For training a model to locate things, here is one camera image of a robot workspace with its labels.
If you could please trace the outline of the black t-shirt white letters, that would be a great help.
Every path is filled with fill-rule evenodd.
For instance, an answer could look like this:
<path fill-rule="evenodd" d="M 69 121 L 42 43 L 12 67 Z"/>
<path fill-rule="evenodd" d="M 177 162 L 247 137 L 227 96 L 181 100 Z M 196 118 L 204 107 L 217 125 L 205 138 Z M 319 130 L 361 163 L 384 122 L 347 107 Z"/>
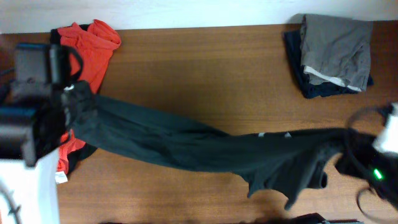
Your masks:
<path fill-rule="evenodd" d="M 358 135 L 344 128 L 233 136 L 192 119 L 91 92 L 87 82 L 62 94 L 76 138 L 105 151 L 151 164 L 241 176 L 249 195 L 276 190 L 286 209 L 303 189 L 327 185 L 327 162 Z"/>

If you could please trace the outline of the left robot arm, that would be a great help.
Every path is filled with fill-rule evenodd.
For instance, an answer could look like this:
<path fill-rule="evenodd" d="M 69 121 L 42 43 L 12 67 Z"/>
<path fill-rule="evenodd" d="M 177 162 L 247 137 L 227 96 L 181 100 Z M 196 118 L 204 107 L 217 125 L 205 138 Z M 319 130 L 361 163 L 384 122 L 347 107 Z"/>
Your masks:
<path fill-rule="evenodd" d="M 1 223 L 59 223 L 56 172 L 70 117 L 62 103 L 71 72 L 67 46 L 18 44 L 16 77 L 1 99 Z"/>

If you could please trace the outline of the black garment under pile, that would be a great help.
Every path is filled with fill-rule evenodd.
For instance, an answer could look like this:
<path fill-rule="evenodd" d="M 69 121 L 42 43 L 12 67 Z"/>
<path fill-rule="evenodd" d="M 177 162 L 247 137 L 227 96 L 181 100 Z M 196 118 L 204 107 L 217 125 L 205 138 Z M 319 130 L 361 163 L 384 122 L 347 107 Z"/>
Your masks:
<path fill-rule="evenodd" d="M 84 63 L 83 73 L 80 78 L 87 81 L 91 90 L 97 93 L 103 77 L 98 75 L 98 72 L 93 68 L 96 52 L 93 48 L 91 33 L 88 32 L 89 27 L 88 24 L 79 25 L 73 23 L 68 27 L 52 29 L 50 31 L 50 43 L 67 45 L 77 49 Z M 96 148 L 94 146 L 72 136 L 67 143 L 60 146 L 57 171 L 69 174 L 80 161 L 86 159 L 95 151 Z"/>

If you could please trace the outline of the red t-shirt white print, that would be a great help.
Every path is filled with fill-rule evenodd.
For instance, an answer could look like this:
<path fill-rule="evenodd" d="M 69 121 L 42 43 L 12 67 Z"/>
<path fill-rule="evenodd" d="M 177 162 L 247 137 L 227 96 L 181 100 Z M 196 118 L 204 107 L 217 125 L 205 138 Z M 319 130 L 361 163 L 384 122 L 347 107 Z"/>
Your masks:
<path fill-rule="evenodd" d="M 77 50 L 83 59 L 81 80 L 89 83 L 93 93 L 97 93 L 108 69 L 113 52 L 121 46 L 119 34 L 107 23 L 95 19 L 91 24 L 79 25 L 74 22 L 68 27 L 53 29 L 50 32 L 52 44 L 66 45 Z M 58 167 L 55 173 L 57 184 L 68 182 L 76 165 L 90 157 L 97 148 L 75 137 L 65 134 L 66 142 L 59 147 Z"/>

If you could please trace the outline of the grey folded garment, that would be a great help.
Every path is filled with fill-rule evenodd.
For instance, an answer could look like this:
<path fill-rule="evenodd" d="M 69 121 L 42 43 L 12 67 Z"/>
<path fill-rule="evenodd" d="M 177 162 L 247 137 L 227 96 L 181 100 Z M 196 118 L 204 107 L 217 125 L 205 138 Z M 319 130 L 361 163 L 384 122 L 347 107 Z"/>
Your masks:
<path fill-rule="evenodd" d="M 306 14 L 300 29 L 301 65 L 309 83 L 366 91 L 371 69 L 371 21 Z"/>

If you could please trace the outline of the navy folded garment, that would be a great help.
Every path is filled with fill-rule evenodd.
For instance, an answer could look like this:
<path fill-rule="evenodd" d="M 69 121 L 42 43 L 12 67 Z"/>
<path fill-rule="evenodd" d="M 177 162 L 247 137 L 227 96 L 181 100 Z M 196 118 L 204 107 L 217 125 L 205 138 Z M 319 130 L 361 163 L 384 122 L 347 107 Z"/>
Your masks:
<path fill-rule="evenodd" d="M 287 49 L 288 60 L 293 68 L 294 77 L 296 78 L 298 87 L 305 98 L 312 99 L 318 96 L 327 97 L 333 95 L 359 93 L 357 91 L 350 90 L 346 87 L 337 86 L 329 82 L 320 85 L 312 85 L 309 83 L 309 77 L 308 75 L 304 74 L 303 66 L 301 65 L 302 52 L 300 49 L 300 30 L 285 32 L 283 34 L 283 38 Z M 369 76 L 367 88 L 372 85 L 374 85 L 374 81 L 371 76 Z"/>

